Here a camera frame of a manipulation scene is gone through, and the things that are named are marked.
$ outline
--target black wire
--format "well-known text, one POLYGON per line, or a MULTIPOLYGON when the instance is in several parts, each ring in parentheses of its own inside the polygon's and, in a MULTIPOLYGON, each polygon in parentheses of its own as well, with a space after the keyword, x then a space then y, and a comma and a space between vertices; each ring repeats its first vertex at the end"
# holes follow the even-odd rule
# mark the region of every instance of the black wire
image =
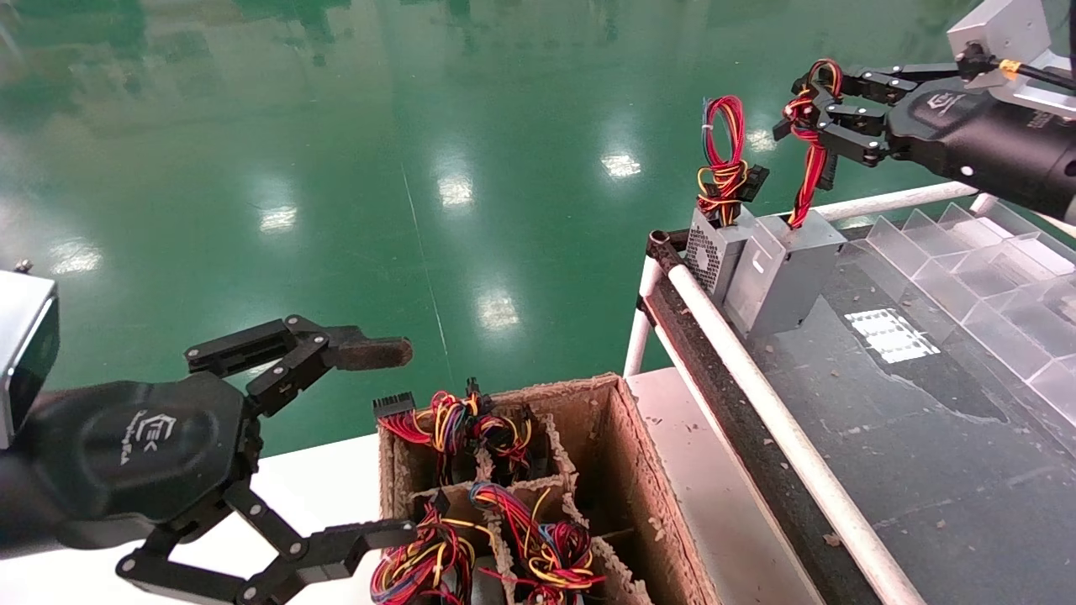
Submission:
POLYGON ((1019 73, 1020 75, 1034 78, 1035 80, 1046 82, 1047 84, 1053 84, 1054 86, 1076 92, 1076 80, 1073 80, 1071 78, 1065 78, 1063 75, 1050 73, 1044 69, 1038 69, 1036 67, 1031 67, 1029 65, 1021 65, 1020 67, 1017 68, 1016 72, 1019 73))

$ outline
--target white table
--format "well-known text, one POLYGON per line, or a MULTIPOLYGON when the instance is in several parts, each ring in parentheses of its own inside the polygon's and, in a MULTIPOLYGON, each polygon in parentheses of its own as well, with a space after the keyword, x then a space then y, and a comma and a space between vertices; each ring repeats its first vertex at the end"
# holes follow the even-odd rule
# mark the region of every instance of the white table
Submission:
MULTIPOLYGON (((647 418, 696 544, 724 605, 788 605, 817 601, 809 580, 723 436, 710 431, 676 369, 628 379, 647 418)), ((379 518, 378 436, 268 458, 253 489, 300 533, 379 518)), ((116 562, 134 544, 98 551, 57 551, 0 562, 4 605, 77 603, 168 605, 117 578, 116 562)), ((174 561, 250 577, 273 550, 231 516, 174 561)), ((370 603, 369 579, 378 555, 363 559, 351 580, 314 585, 296 605, 370 603)))

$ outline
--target ventilation grille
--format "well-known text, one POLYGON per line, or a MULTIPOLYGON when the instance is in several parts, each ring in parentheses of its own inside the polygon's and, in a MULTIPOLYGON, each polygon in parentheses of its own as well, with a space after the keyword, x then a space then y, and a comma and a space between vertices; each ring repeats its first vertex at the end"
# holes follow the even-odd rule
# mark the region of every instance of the ventilation grille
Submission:
POLYGON ((691 269, 695 280, 703 286, 707 294, 712 294, 718 285, 718 271, 721 269, 721 256, 718 255, 718 247, 710 238, 706 237, 698 226, 691 228, 688 234, 688 250, 684 255, 684 263, 691 269))

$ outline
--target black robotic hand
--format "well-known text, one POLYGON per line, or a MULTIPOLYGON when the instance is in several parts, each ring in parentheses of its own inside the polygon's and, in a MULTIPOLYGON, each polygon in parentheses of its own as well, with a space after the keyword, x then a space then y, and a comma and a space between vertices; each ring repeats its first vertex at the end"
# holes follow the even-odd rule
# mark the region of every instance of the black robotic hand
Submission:
POLYGON ((250 489, 270 417, 330 368, 406 365, 406 338, 303 318, 269 322, 186 352, 179 382, 113 382, 42 393, 0 452, 0 559, 146 538, 116 573, 148 592, 220 604, 282 604, 305 586, 350 577, 370 549, 414 539, 410 521, 300 536, 250 489), (247 393, 223 379, 273 363, 247 393), (232 511, 278 551, 251 579, 168 561, 232 511))
POLYGON ((811 99, 809 109, 782 119, 774 137, 793 126, 817 133, 831 152, 819 188, 832 185, 838 155, 872 167, 892 157, 1076 223, 1076 123, 966 89, 966 71, 957 64, 859 68, 840 71, 834 87, 830 69, 812 69, 792 87, 811 99), (849 97, 888 109, 849 104, 849 97))

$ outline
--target robotic arm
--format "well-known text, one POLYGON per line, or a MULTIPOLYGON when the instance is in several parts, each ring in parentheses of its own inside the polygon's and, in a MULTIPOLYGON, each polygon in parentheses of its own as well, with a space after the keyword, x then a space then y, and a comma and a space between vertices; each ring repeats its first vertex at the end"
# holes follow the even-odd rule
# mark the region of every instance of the robotic arm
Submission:
POLYGON ((810 107, 782 119, 775 138, 793 127, 817 133, 830 152, 819 188, 832 185, 837 156, 870 167, 893 158, 1076 224, 1076 82, 1049 52, 1042 4, 988 0, 949 37, 954 64, 808 72, 792 92, 810 107), (1035 86, 1042 81, 1066 89, 1035 86))
POLYGON ((331 368, 397 367, 405 338, 299 315, 185 352, 176 382, 112 382, 40 393, 59 344, 54 282, 0 271, 0 559, 55 548, 145 543, 116 566, 139 588, 195 603, 283 604, 303 587, 346 578, 370 549, 408 544, 410 521, 328 527, 300 536, 251 491, 271 417, 331 368), (269 369, 240 392, 223 379, 269 369), (232 511, 279 553, 239 578, 168 561, 232 511))

